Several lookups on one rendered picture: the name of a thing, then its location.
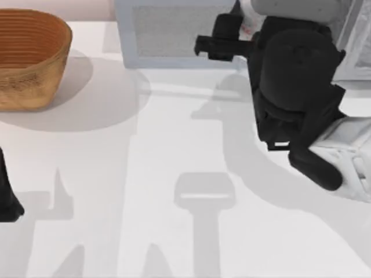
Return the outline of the brown woven basket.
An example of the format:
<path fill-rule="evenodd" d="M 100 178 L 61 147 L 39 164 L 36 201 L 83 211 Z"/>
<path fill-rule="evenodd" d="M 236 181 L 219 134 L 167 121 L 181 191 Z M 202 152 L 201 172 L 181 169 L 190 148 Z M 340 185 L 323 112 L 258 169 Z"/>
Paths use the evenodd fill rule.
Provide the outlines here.
<path fill-rule="evenodd" d="M 0 111 L 47 107 L 60 86 L 72 42 L 61 18 L 34 9 L 0 8 Z"/>

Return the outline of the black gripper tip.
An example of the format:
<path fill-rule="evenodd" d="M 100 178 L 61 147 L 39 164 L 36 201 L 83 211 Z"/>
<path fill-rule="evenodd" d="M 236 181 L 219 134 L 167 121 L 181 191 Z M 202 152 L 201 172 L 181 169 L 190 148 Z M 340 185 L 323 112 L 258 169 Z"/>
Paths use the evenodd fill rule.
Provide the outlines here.
<path fill-rule="evenodd" d="M 3 150 L 0 147 L 0 223 L 16 222 L 25 213 L 11 187 Z"/>

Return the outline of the white and red object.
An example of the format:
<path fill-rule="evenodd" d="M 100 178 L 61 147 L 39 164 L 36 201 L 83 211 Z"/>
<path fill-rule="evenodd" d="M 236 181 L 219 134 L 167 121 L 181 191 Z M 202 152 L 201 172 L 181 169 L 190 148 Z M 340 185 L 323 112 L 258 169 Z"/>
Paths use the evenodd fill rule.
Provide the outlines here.
<path fill-rule="evenodd" d="M 250 5 L 242 5 L 243 22 L 240 29 L 240 39 L 251 40 L 255 32 L 261 29 L 265 16 L 256 13 Z"/>

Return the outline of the pale grey rounded box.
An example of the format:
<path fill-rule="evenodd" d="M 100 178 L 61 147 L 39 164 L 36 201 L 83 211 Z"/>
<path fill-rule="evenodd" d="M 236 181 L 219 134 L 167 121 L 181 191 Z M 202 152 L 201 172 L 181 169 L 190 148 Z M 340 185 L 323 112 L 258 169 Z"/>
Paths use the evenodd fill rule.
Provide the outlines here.
<path fill-rule="evenodd" d="M 255 12 L 263 16 L 284 17 L 328 23 L 339 9 L 337 0 L 251 0 Z"/>

